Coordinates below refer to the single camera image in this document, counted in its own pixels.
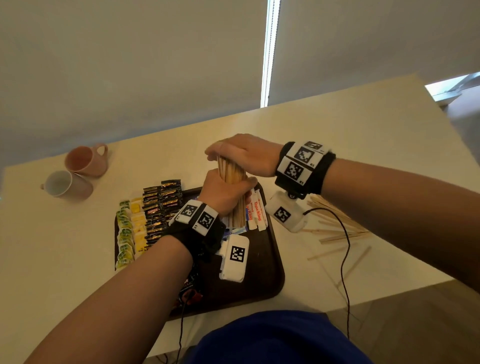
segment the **black wristband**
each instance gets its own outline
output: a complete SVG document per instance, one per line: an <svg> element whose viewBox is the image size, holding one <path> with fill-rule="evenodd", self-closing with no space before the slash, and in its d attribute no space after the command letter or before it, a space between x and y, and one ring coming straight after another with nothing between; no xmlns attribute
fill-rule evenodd
<svg viewBox="0 0 480 364"><path fill-rule="evenodd" d="M188 201L168 224L165 235L177 238L194 261L208 261L220 249L226 228L216 211L197 200Z"/></svg>
<svg viewBox="0 0 480 364"><path fill-rule="evenodd" d="M288 142L280 152L275 184L293 198L320 194L327 170L335 158L335 154L322 144Z"/></svg>

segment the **tray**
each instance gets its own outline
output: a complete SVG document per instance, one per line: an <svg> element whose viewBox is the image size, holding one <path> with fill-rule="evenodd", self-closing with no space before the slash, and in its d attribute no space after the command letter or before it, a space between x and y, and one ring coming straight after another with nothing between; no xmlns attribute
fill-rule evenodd
<svg viewBox="0 0 480 364"><path fill-rule="evenodd" d="M264 205L266 204L263 188L260 189ZM200 194L201 187L183 191L184 200L195 198ZM250 240L245 278L242 283L222 280L219 278L222 257L212 256L210 263L199 262L200 284L203 299L185 308L184 317L223 308L239 306L275 297L283 288L285 273L280 259L280 253L275 240L270 216L267 214L268 228L247 231L242 236ZM119 228L115 217L115 263L117 262L117 234ZM181 317L181 307L172 310L168 320Z"/></svg>

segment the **light strip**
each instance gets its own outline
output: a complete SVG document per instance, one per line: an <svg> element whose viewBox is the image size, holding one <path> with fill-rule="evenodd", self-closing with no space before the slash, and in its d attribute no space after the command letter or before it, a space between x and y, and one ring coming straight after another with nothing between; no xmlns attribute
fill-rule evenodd
<svg viewBox="0 0 480 364"><path fill-rule="evenodd" d="M261 108L268 106L279 13L280 0L268 0L267 24L265 27L264 69L262 73L262 95L260 97Z"/></svg>

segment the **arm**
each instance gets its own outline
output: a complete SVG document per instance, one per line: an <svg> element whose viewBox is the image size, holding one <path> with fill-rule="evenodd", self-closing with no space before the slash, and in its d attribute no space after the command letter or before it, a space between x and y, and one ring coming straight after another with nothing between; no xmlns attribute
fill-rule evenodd
<svg viewBox="0 0 480 364"><path fill-rule="evenodd" d="M282 145L248 134L214 143L247 172L273 177ZM480 194L414 173L337 159L322 196L370 231L480 292Z"/></svg>
<svg viewBox="0 0 480 364"><path fill-rule="evenodd" d="M211 170L198 199L223 216L257 184L226 184ZM164 236L65 317L26 363L142 363L193 264L187 248Z"/></svg>

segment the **white device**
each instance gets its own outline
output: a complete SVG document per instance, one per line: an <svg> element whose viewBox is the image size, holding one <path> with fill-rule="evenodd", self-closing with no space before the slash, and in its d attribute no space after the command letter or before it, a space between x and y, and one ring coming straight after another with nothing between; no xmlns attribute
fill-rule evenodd
<svg viewBox="0 0 480 364"><path fill-rule="evenodd" d="M308 217L303 214L297 199L289 197L287 192L275 192L268 200L265 210L290 232L299 232L308 222Z"/></svg>

